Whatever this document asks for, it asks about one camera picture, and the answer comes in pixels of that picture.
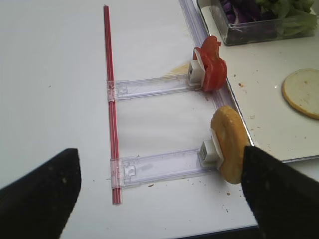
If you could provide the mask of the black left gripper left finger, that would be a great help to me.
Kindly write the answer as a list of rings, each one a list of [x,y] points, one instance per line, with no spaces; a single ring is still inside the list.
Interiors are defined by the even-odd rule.
[[[58,239],[82,184],[79,153],[68,148],[0,190],[2,239]]]

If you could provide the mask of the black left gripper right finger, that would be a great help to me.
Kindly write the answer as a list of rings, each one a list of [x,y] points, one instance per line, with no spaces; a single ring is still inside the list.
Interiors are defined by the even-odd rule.
[[[265,239],[319,237],[319,183],[265,151],[244,148],[241,187]]]

